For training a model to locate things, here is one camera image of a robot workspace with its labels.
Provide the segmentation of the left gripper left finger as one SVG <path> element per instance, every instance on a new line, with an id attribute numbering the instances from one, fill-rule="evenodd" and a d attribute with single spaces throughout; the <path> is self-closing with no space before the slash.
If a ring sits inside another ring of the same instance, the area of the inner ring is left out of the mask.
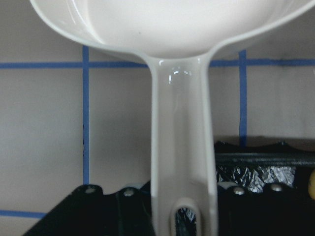
<path id="1" fill-rule="evenodd" d="M 152 236 L 150 183 L 104 194 L 81 185 L 24 234 L 26 236 Z"/>

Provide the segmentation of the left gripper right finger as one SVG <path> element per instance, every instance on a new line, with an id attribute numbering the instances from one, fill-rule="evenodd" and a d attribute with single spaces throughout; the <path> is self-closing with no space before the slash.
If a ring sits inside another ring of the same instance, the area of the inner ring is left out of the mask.
<path id="1" fill-rule="evenodd" d="M 220 236 L 313 236 L 315 202 L 282 183 L 261 193 L 241 186 L 219 187 Z"/>

